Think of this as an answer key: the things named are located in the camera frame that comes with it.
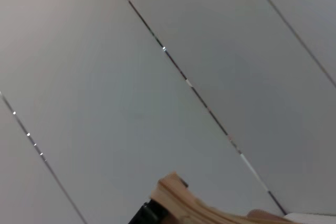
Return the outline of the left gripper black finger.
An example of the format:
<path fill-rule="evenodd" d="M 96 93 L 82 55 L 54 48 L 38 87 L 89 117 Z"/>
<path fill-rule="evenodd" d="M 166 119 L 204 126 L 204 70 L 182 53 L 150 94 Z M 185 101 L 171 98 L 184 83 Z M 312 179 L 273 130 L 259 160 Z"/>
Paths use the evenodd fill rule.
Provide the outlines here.
<path fill-rule="evenodd" d="M 154 200 L 145 202 L 130 220 L 129 224 L 158 224 L 169 215 L 169 212 Z"/>

